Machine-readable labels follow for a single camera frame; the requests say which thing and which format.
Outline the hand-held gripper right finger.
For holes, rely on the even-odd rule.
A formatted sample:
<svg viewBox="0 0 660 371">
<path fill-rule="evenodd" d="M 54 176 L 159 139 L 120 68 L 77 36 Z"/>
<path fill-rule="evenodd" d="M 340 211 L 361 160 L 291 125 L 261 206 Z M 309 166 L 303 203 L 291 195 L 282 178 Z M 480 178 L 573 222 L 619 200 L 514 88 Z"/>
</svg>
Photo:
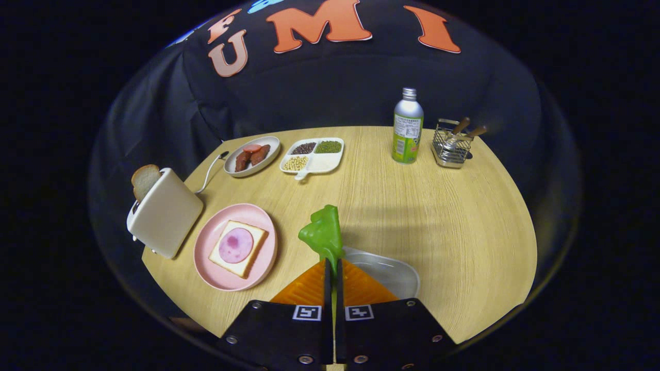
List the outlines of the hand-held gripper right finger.
<svg viewBox="0 0 660 371">
<path fill-rule="evenodd" d="M 421 300 L 406 298 L 349 306 L 348 261 L 337 263 L 335 362 L 344 370 L 432 370 L 457 350 Z"/>
</svg>

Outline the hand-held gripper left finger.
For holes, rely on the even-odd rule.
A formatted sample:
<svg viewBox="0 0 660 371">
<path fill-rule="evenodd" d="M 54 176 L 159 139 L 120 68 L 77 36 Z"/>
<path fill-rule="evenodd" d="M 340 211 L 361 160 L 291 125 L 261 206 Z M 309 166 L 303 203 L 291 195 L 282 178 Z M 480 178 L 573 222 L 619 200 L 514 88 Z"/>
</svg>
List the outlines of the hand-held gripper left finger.
<svg viewBox="0 0 660 371">
<path fill-rule="evenodd" d="M 326 370 L 333 363 L 332 268 L 320 272 L 318 305 L 251 300 L 221 336 L 217 347 L 249 370 Z"/>
</svg>

